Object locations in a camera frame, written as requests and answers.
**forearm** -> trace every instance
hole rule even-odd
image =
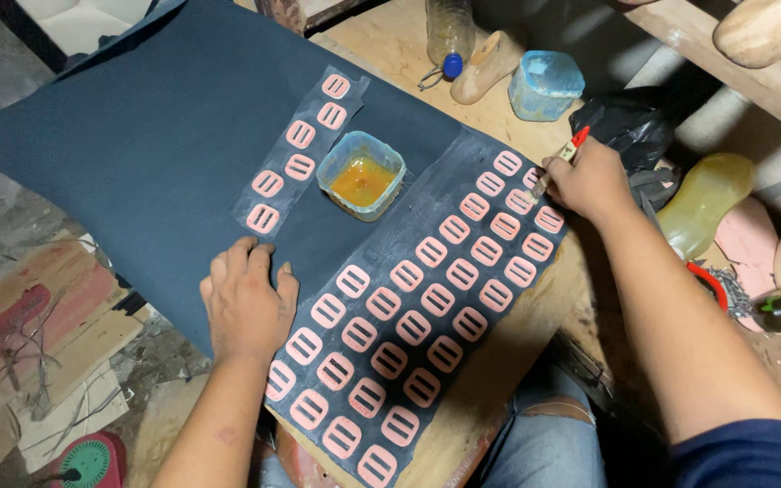
[[[596,226],[671,440],[746,418],[781,419],[781,389],[646,217],[628,208]]]
[[[153,486],[246,485],[270,359],[232,359],[212,370]]]

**paintbrush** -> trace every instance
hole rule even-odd
[[[580,147],[580,144],[583,143],[587,139],[587,136],[589,135],[589,126],[581,128],[577,134],[574,135],[574,137],[571,138],[570,141],[565,143],[565,146],[562,146],[562,149],[556,152],[554,155],[555,157],[564,159],[565,161],[571,162],[571,158],[574,157],[574,153],[577,152],[577,148]],[[548,191],[548,187],[550,186],[550,175],[545,174],[541,178],[539,178],[538,182],[532,189],[529,191],[529,197],[532,199],[532,203],[538,203],[538,200],[541,199],[541,196],[544,194],[544,192]]]

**hand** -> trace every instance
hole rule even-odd
[[[544,158],[541,165],[553,179],[548,194],[596,227],[636,207],[619,153],[592,137],[580,144],[573,166],[556,156]]]
[[[287,262],[274,290],[268,274],[276,247],[257,244],[254,237],[237,240],[210,262],[210,275],[201,281],[217,364],[236,358],[269,363],[291,330],[300,283]]]

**plastic container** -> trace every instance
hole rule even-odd
[[[427,56],[456,78],[475,50],[471,0],[427,0]]]
[[[720,153],[698,161],[656,217],[668,244],[683,261],[701,255],[729,210],[753,191],[755,165],[743,156]]]
[[[526,51],[508,85],[517,117],[552,122],[583,94],[583,75],[574,58],[555,51]]]
[[[369,157],[396,174],[393,181],[385,188],[385,193],[369,206],[355,205],[331,189],[337,176],[348,167],[349,161],[363,156]],[[385,213],[403,187],[403,176],[405,176],[403,157],[391,146],[359,130],[343,136],[339,144],[331,150],[324,161],[321,161],[317,173],[319,187],[331,197],[331,200],[364,222],[375,222]]]

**red brush handle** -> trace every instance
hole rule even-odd
[[[580,130],[578,130],[577,134],[575,134],[574,137],[571,138],[571,143],[576,148],[580,148],[580,144],[582,144],[583,141],[587,139],[587,136],[589,136],[589,126],[583,127]]]

